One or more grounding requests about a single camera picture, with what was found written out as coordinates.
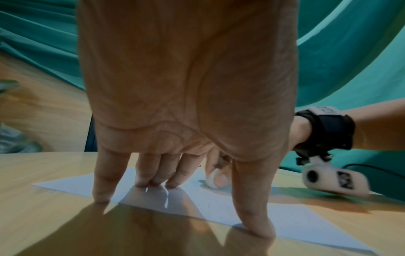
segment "black wrist strap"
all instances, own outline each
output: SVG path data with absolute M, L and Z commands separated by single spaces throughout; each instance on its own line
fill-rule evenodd
M 311 107 L 295 115 L 308 119 L 312 126 L 310 137 L 293 149 L 301 157 L 297 159 L 298 165 L 304 165 L 313 156 L 327 162 L 331 159 L 328 151 L 352 148 L 355 125 L 348 115 L 341 115 L 330 107 Z

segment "wooden floor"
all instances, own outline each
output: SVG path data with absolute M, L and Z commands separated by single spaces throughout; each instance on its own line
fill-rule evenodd
M 91 110 L 83 90 L 2 52 L 0 79 L 21 84 L 0 94 L 0 122 L 27 133 L 44 152 L 84 151 Z

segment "black cable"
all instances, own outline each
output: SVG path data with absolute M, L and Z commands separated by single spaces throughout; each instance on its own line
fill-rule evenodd
M 380 168 L 380 167 L 368 165 L 368 164 L 346 164 L 345 166 L 343 166 L 342 169 L 346 169 L 347 167 L 350 167 L 350 166 L 368 167 L 368 168 L 376 169 L 376 170 L 379 170 L 379 171 L 382 171 L 382 172 L 386 172 L 386 173 L 388 173 L 388 174 L 391 174 L 391 175 L 400 177 L 400 178 L 402 178 L 402 179 L 405 179 L 405 176 L 400 175 L 400 174 L 398 174 L 398 173 L 396 173 L 396 172 L 393 172 L 393 171 L 390 171 L 390 170 L 386 170 L 386 169 L 383 169 L 383 168 Z

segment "wrist-worn device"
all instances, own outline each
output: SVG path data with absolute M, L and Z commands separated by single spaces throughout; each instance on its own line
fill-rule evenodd
M 355 124 L 351 117 L 334 107 L 309 107 L 295 115 L 308 119 L 312 126 L 310 137 L 293 149 L 299 156 L 297 165 L 304 165 L 304 184 L 333 194 L 368 196 L 369 184 L 363 174 L 330 164 L 330 150 L 352 148 Z

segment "hand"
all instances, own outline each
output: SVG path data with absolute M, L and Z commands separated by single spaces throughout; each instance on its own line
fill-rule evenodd
M 296 145 L 305 142 L 311 135 L 311 132 L 312 126 L 308 119 L 295 116 L 289 134 L 289 151 Z M 205 175 L 209 187 L 221 189 L 232 184 L 231 162 L 232 159 L 217 147 L 213 147 L 208 152 Z
M 80 1 L 95 201 L 111 198 L 133 152 L 137 186 L 175 188 L 216 146 L 233 159 L 243 224 L 274 236 L 267 200 L 294 116 L 297 10 L 297 0 Z

